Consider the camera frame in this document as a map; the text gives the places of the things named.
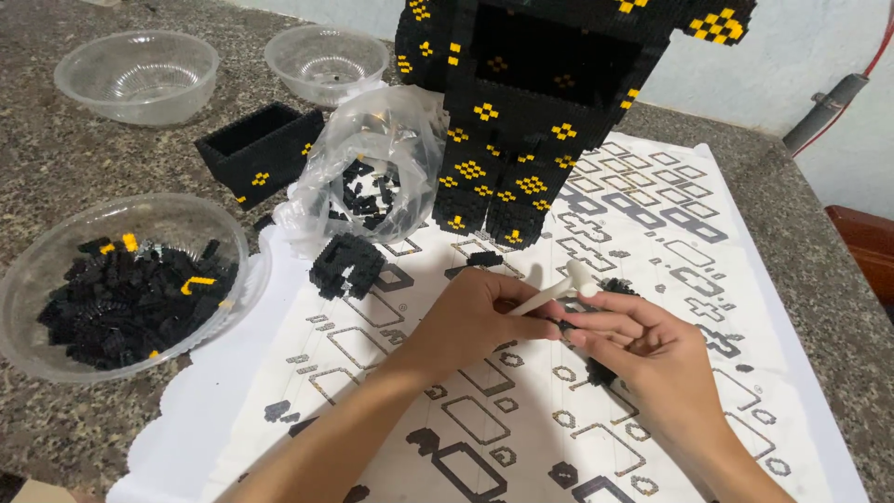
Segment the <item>speckled countertop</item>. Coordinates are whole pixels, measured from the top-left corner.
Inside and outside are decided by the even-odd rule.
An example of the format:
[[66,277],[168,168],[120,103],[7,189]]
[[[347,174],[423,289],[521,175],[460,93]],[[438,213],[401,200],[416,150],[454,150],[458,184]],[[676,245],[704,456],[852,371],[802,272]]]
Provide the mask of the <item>speckled countertop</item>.
[[[308,109],[270,72],[266,42],[298,22],[213,0],[0,1],[0,272],[54,224],[100,201],[188,192],[243,213],[192,146],[199,136],[278,99]],[[155,130],[97,118],[53,85],[79,44],[118,31],[168,29],[221,56],[210,104],[188,124]],[[385,75],[393,78],[393,72]],[[819,377],[871,498],[894,494],[894,330],[782,144],[757,132],[636,104],[618,131],[692,147],[706,142]],[[83,387],[29,379],[0,359],[0,472],[105,493],[126,473],[130,443],[188,364]]]

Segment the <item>printed pattern sheet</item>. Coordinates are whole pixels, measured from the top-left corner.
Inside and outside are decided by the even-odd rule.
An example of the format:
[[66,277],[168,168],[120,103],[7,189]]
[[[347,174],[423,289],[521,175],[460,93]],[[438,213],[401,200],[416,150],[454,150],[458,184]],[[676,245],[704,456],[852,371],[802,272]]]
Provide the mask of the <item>printed pattern sheet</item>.
[[[764,304],[722,176],[692,149],[613,134],[573,167],[534,246],[434,225],[380,246],[388,265],[362,302],[328,302],[306,284],[255,377],[204,499],[356,388],[403,343],[451,269],[493,250],[495,272],[547,287],[569,258],[619,277],[696,324],[726,418],[757,463],[798,500],[831,501],[799,394]],[[575,299],[561,300],[583,310]],[[346,501],[711,501],[640,422],[623,380],[586,382],[579,349],[518,341],[428,389],[402,417]]]

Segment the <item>clear plastic bowl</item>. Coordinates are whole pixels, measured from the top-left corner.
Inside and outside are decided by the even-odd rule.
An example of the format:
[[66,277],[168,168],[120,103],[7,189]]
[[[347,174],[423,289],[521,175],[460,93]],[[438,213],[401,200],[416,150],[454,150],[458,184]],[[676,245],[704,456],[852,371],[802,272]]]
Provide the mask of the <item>clear plastic bowl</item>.
[[211,98],[220,58],[204,40],[162,30],[127,31],[74,49],[55,68],[69,98],[116,121],[182,123]]
[[[98,371],[65,356],[64,345],[49,345],[46,327],[37,322],[50,292],[65,284],[63,275],[77,246],[101,236],[120,239],[134,233],[138,242],[187,251],[193,257],[208,241],[220,241],[217,254],[240,264],[239,274],[214,315],[179,344],[160,355],[113,371]],[[103,203],[70,217],[40,236],[12,264],[0,283],[0,353],[30,376],[56,382],[99,382],[130,376],[182,354],[202,339],[231,326],[232,307],[249,276],[249,245],[242,227],[211,201],[186,194],[144,194]]]
[[380,40],[334,26],[292,28],[264,49],[267,64],[292,92],[326,107],[376,89],[388,58]]

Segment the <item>plastic bag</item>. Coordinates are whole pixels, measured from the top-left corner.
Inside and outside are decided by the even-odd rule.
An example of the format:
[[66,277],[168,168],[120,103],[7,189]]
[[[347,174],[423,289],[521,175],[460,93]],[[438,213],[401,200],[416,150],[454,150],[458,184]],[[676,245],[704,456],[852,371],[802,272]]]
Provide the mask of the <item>plastic bag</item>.
[[[407,237],[431,211],[448,121],[443,95],[416,86],[372,90],[345,103],[329,117],[304,173],[289,187],[289,200],[274,210],[274,221],[299,255],[310,259],[322,249],[326,235],[347,232],[373,243]],[[353,169],[342,177],[357,159],[374,168],[372,183],[369,178],[365,185],[355,180]],[[372,226],[365,215],[350,209],[344,192],[362,190],[368,199],[370,190],[386,183],[392,197],[383,196],[391,199],[384,205],[390,209],[376,214],[381,221]],[[381,211],[383,203],[376,203]],[[329,218],[330,210],[347,219]]]

